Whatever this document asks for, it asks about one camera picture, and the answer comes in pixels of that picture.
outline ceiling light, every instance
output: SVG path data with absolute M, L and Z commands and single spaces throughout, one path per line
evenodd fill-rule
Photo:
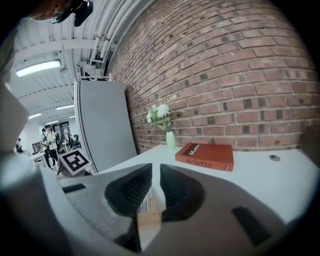
M 41 70 L 48 70 L 53 68 L 59 68 L 61 67 L 61 63 L 59 59 L 40 62 L 31 66 L 27 66 L 21 69 L 18 69 L 15 73 L 18 77 L 23 77 L 25 75 L 29 75 L 34 72 L 38 72 Z
M 73 108 L 75 105 L 69 105 L 69 106 L 61 106 L 61 107 L 57 107 L 56 110 L 63 110 L 63 109 L 67 109 L 67 108 Z
M 41 116 L 41 115 L 42 115 L 41 113 L 30 115 L 28 119 L 35 118 L 35 117 L 38 117 L 38 116 Z
M 50 124 L 54 124 L 54 123 L 58 123 L 59 121 L 52 121 L 52 122 L 47 122 L 46 125 L 50 125 Z

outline red book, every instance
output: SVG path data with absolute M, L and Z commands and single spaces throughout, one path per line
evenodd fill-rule
M 175 154 L 175 160 L 227 172 L 232 172 L 234 169 L 231 145 L 188 143 Z

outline pipe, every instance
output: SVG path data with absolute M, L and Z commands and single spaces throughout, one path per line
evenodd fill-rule
M 106 35 L 104 43 L 103 43 L 102 51 L 100 53 L 100 58 L 103 58 L 105 56 L 107 47 L 109 45 L 108 42 L 110 41 L 110 38 L 113 35 L 113 33 L 116 29 L 116 26 L 118 25 L 118 22 L 122 19 L 123 15 L 130 10 L 130 6 L 132 5 L 133 2 L 134 2 L 134 0 L 126 0 L 125 3 L 121 6 L 118 13 L 116 14 L 114 20 L 112 21 L 110 28 L 107 31 L 107 35 Z
M 115 40 L 115 38 L 116 38 L 117 33 L 119 32 L 119 30 L 121 29 L 121 27 L 123 26 L 123 24 L 126 22 L 127 18 L 128 18 L 128 17 L 131 15 L 131 13 L 134 11 L 134 9 L 140 4 L 141 1 L 142 1 L 142 0 L 137 0 L 136 2 L 134 2 L 134 3 L 130 6 L 130 8 L 127 10 L 127 12 L 124 14 L 124 16 L 121 18 L 120 22 L 117 24 L 115 30 L 113 31 L 112 37 L 111 37 L 111 39 L 110 39 L 109 42 L 108 42 L 108 45 L 107 45 L 107 47 L 106 47 L 106 51 L 104 52 L 104 55 L 103 55 L 103 63 L 104 63 L 104 64 L 106 63 L 106 61 L 107 61 L 107 56 L 108 56 L 108 54 L 106 54 L 106 53 L 109 52 L 110 47 L 111 47 L 111 45 L 113 44 L 113 42 L 114 42 L 114 40 Z
M 111 14 L 112 14 L 112 11 L 114 10 L 116 4 L 119 2 L 120 0 L 110 0 L 110 4 L 108 5 L 107 9 L 106 9 L 106 12 L 104 13 L 104 16 L 101 20 L 101 23 L 100 23 L 100 26 L 99 26 L 99 29 L 98 29 L 98 32 L 96 34 L 96 38 L 95 38 L 95 42 L 94 42 L 94 47 L 93 47 L 93 51 L 92 51 L 92 55 L 91 55 L 91 58 L 90 59 L 95 59 L 96 58 L 96 55 L 98 53 L 98 46 L 99 46 L 99 43 L 101 41 L 101 38 L 103 36 L 103 32 L 105 30 L 105 27 L 111 17 Z

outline small hole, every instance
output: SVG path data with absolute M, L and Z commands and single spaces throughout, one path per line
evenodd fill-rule
M 280 161 L 280 157 L 275 155 L 275 154 L 272 154 L 269 156 L 269 158 L 272 160 L 272 161 L 275 161 L 275 162 L 279 162 Z

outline brick wall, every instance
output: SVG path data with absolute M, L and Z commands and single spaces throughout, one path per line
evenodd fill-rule
M 158 0 L 130 28 L 109 71 L 125 84 L 139 152 L 165 143 L 145 116 L 172 95 L 179 145 L 288 149 L 306 126 L 320 123 L 310 57 L 265 0 Z

